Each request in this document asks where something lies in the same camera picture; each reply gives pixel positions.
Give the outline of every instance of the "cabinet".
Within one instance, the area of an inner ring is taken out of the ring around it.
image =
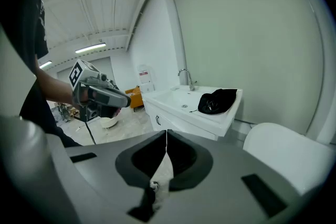
[[[155,105],[144,101],[145,109],[151,119],[154,131],[172,129],[175,131],[190,133],[202,136],[211,140],[217,140],[218,136],[202,128],[190,124],[177,116],[156,107]]]

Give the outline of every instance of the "white chair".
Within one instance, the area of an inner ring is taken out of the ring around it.
[[[116,123],[118,122],[118,116],[115,116],[114,118],[101,118],[100,119],[100,124],[101,127],[108,129],[114,125],[116,125]]]
[[[274,123],[258,124],[243,149],[274,169],[302,195],[322,184],[335,161],[335,151]]]

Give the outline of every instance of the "white wall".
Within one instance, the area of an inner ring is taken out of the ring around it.
[[[173,34],[165,0],[150,0],[138,23],[129,49],[134,72],[146,65],[154,88],[164,90],[180,84]]]
[[[201,86],[243,89],[236,118],[305,134],[323,57],[308,0],[175,0],[187,67]]]
[[[156,90],[186,84],[186,73],[177,76],[186,62],[174,0],[149,0],[142,13],[129,49],[135,73],[147,65]]]
[[[154,33],[154,29],[157,29],[158,26],[151,26],[151,22],[146,19],[148,18],[147,13],[152,13],[152,9],[155,9],[155,6],[151,6],[153,2],[157,1],[158,3],[161,3],[162,8],[168,9],[168,17],[156,17],[155,21],[153,21],[153,25],[155,22],[162,22],[165,21],[167,23],[167,20],[170,21],[170,26],[166,25],[167,27],[165,29],[161,29],[161,31],[164,31],[164,35],[169,35],[171,33],[174,46],[175,46],[175,52],[176,52],[176,58],[177,58],[177,66],[172,67],[174,62],[170,62],[169,70],[171,70],[172,73],[176,71],[176,69],[185,68],[185,60],[183,60],[184,57],[184,49],[183,49],[183,41],[181,37],[181,30],[180,30],[180,22],[177,17],[177,12],[175,8],[175,4],[172,0],[165,0],[165,3],[161,0],[150,0],[146,4],[146,8],[143,11],[142,18],[138,22],[137,29],[135,30],[135,34],[133,39],[131,40],[130,44],[130,50],[131,50],[131,59],[133,63],[136,64],[139,62],[145,62],[146,59],[150,57],[156,57],[156,55],[148,51],[146,53],[138,53],[141,51],[141,43],[140,41],[143,39],[152,40],[152,36],[155,36],[156,33]],[[330,11],[327,8],[327,5],[323,3],[323,0],[309,0],[311,2],[311,5],[315,11],[315,14],[318,18],[319,24],[322,27],[322,39],[323,39],[323,54],[324,54],[324,74],[323,74],[323,82],[322,82],[322,90],[321,90],[321,96],[319,100],[319,104],[316,110],[316,113],[314,115],[314,118],[312,120],[311,126],[308,129],[307,136],[316,140],[318,135],[321,133],[321,130],[325,126],[329,126],[324,129],[326,129],[327,136],[329,134],[333,135],[335,132],[335,120],[331,116],[332,113],[335,113],[335,107],[331,105],[331,100],[334,95],[336,95],[335,91],[335,78],[336,78],[336,48],[335,48],[335,26],[334,21],[332,19],[332,16],[330,15]],[[155,44],[154,42],[150,42],[149,45],[146,45],[147,48],[153,48],[155,49],[155,46],[160,46],[161,44]],[[151,65],[155,68],[156,65],[152,63],[152,59],[149,59]],[[155,75],[161,76],[164,75],[165,72],[161,72],[160,68],[156,68]],[[156,84],[158,84],[159,88],[161,88],[161,85],[164,85],[164,83],[161,83],[158,81]]]
[[[97,60],[90,61],[94,67],[96,67],[100,72],[106,74],[107,78],[114,80],[114,75],[112,71],[112,65],[110,57],[105,57]],[[72,71],[72,67],[62,70],[57,73],[57,78],[65,83],[69,83],[69,75]]]
[[[134,88],[138,85],[138,82],[135,78],[130,54],[123,49],[98,52],[85,57],[81,57],[81,59],[94,63],[96,60],[106,57],[110,58],[109,64],[112,66],[114,81],[121,91]],[[75,62],[76,59],[70,62],[66,62],[64,63],[64,65],[57,66],[48,70],[47,73],[53,78],[59,79],[57,73],[63,70],[71,69]]]
[[[125,91],[135,88],[138,83],[135,78],[130,54],[124,50],[113,50],[110,57],[114,80],[119,90]]]

